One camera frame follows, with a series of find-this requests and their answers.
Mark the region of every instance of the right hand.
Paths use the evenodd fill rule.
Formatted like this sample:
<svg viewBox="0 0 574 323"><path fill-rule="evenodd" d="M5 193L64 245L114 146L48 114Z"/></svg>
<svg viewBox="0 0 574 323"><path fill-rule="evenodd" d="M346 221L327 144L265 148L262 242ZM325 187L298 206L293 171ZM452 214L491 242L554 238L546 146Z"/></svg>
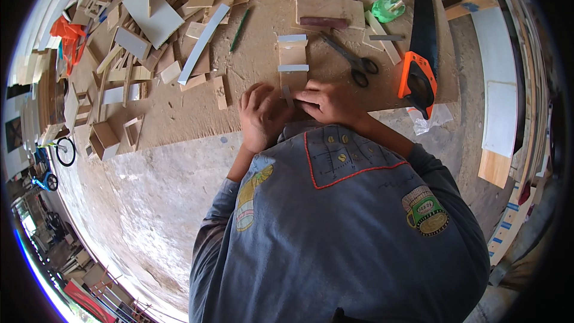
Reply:
<svg viewBox="0 0 574 323"><path fill-rule="evenodd" d="M297 105L322 124L340 124L352 127L369 116L342 85L309 80L303 91L292 93Z"/></svg>

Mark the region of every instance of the workbench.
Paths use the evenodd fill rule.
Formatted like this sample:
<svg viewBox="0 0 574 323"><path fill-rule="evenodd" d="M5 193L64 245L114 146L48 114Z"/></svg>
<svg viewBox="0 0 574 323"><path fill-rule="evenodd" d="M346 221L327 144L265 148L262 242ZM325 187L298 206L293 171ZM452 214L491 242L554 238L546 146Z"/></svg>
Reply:
<svg viewBox="0 0 574 323"><path fill-rule="evenodd" d="M414 0L403 1L406 4L405 13L384 25L388 34L405 37L403 41L395 42L401 56L409 48ZM234 51L229 53L231 41L247 8L251 8L250 15L243 25L238 44ZM107 120L121 141L118 154L132 150L123 134L123 124L140 115L145 115L145 118L140 133L139 150L241 130L236 104L243 91L260 81L277 88L280 85L277 72L278 35L307 34L309 43L306 56L310 67L308 78L349 86L359 104L366 110L379 111L411 106L407 100L397 97L402 62L393 66L387 53L363 44L362 30L348 28L344 31L332 30L331 33L350 52L359 57L368 57L377 63L379 74L368 75L368 88L360 88L353 82L348 61L323 42L316 33L291 28L294 0L250 0L246 4L233 6L231 10L229 24L219 25L213 36L210 53L211 78L225 76L228 108L219 110L211 81L185 92L180 90L177 83L152 85L152 81L149 81L147 99L128 102L125 109L121 103L102 107L102 119ZM459 99L459 82L454 46L441 0L434 0L434 13L439 53L435 103L448 103ZM190 46L196 41L185 36L185 32L189 22L199 18L191 17L177 31L178 45L174 45L174 52L182 66L190 53ZM107 31L105 23L92 34L94 37L91 47L97 55L101 55L100 58L107 53L112 34L113 31ZM179 53L179 46L186 52ZM74 67L70 80L77 90L89 91L91 97L97 97L97 88L91 74L93 65L90 58L84 54L80 63Z"/></svg>

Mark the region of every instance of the plastic bag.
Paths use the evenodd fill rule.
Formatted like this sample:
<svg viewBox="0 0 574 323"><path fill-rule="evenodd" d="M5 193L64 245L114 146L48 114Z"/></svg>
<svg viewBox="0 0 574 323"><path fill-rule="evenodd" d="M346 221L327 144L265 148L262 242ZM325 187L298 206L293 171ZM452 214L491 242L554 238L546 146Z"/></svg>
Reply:
<svg viewBox="0 0 574 323"><path fill-rule="evenodd" d="M435 104L430 114L430 119L425 120L422 118L422 113L413 107L406 108L409 113L410 119L413 121L414 133L419 136L431 129L433 126L441 126L442 124L453 120L450 110L446 104Z"/></svg>

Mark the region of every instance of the small wooden box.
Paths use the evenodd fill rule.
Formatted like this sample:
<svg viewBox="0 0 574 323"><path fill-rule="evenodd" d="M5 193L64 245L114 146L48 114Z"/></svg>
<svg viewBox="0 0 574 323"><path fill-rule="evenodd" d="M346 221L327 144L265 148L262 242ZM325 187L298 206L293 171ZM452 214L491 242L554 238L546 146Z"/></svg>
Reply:
<svg viewBox="0 0 574 323"><path fill-rule="evenodd" d="M90 132L90 145L100 160L105 161L118 151L119 140L107 122L97 123Z"/></svg>

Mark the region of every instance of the printed shirt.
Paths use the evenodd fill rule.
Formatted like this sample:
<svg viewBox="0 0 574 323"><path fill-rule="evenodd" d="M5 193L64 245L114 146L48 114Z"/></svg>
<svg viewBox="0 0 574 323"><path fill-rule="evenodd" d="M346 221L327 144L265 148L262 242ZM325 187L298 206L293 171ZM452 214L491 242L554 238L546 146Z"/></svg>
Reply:
<svg viewBox="0 0 574 323"><path fill-rule="evenodd" d="M190 322L463 321L490 263L441 161L406 160L337 125L224 180L197 234Z"/></svg>

